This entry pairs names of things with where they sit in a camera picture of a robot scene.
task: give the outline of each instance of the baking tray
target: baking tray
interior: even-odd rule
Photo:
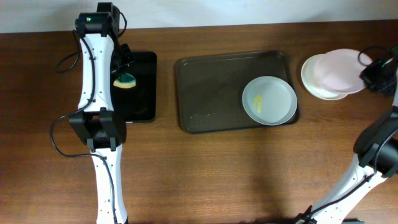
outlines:
[[[257,123],[242,105],[244,87],[253,79],[273,76],[293,89],[289,66],[278,51],[185,58],[177,62],[181,127],[189,133],[275,127]],[[299,108],[284,124],[299,119]]]

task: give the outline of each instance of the black tray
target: black tray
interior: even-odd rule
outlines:
[[[293,89],[289,66],[277,51],[182,59],[176,64],[181,127],[189,133],[274,127],[259,124],[242,105],[244,87],[253,79],[273,76]],[[284,124],[299,119],[299,109]]]

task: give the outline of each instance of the white bowl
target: white bowl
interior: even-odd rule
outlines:
[[[288,121],[297,109],[293,88],[276,77],[258,77],[249,82],[242,94],[243,108],[255,121],[279,125]]]

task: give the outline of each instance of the wooden tabletop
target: wooden tabletop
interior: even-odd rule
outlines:
[[[237,223],[295,217],[322,199],[348,168],[353,144],[392,103],[367,90],[319,100],[300,81],[312,55],[397,44],[398,21],[321,22],[128,30],[133,51],[158,58],[157,115],[129,124],[122,156],[131,223]],[[174,64],[199,55],[280,50],[289,58],[300,121],[292,126],[192,135],[179,125]],[[94,223],[91,159],[66,159],[50,144],[50,123],[77,108],[81,62],[55,65],[75,51],[69,32],[0,35],[0,222]],[[67,121],[55,132],[67,153],[88,152]],[[370,192],[348,215],[396,223],[398,177]]]

